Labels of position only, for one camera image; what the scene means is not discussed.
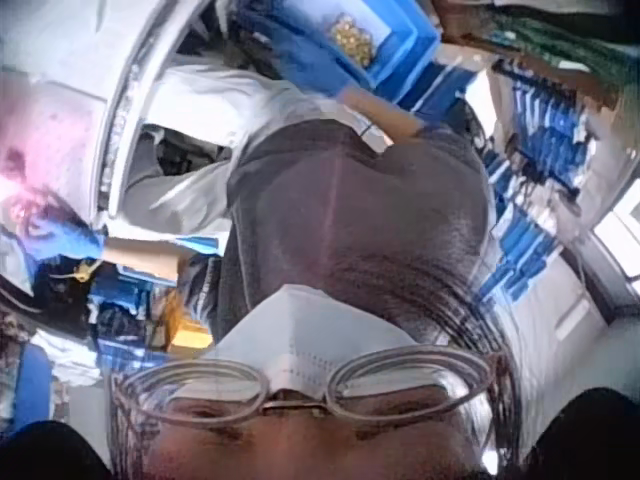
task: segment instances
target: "white face mask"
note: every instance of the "white face mask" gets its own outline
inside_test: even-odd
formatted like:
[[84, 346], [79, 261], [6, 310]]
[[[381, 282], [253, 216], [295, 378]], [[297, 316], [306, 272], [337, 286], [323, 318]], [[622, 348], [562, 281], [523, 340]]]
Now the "white face mask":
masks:
[[[204, 358], [234, 360], [262, 371], [269, 379], [270, 393], [287, 389], [320, 400], [336, 367], [368, 353], [410, 345], [416, 342], [409, 335], [374, 315], [320, 290], [285, 285]], [[192, 387], [176, 395], [211, 398], [203, 385]], [[232, 390], [238, 393], [239, 387], [234, 382]], [[220, 384], [216, 390], [219, 398]]]

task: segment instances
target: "pink light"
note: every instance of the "pink light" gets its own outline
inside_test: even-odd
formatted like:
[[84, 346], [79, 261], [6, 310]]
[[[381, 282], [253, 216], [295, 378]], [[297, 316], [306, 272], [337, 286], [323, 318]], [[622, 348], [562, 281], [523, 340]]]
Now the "pink light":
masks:
[[14, 196], [21, 190], [22, 186], [18, 182], [14, 182], [0, 175], [0, 202]]

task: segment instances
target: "glasses lens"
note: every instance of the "glasses lens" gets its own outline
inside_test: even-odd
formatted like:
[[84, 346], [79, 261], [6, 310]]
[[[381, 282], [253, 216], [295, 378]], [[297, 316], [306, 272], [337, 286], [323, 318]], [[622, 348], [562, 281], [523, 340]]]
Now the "glasses lens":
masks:
[[446, 413], [484, 391], [490, 369], [480, 357], [439, 347], [379, 352], [336, 371], [329, 401], [360, 420], [402, 420]]
[[250, 415], [266, 395], [261, 374], [233, 362], [176, 362], [127, 379], [120, 391], [138, 413], [170, 423], [233, 421]]

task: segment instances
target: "window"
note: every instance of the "window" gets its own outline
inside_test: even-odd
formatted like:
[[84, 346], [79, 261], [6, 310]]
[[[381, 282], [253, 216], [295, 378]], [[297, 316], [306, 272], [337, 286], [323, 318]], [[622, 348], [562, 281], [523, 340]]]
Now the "window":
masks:
[[640, 179], [594, 229], [640, 294]]

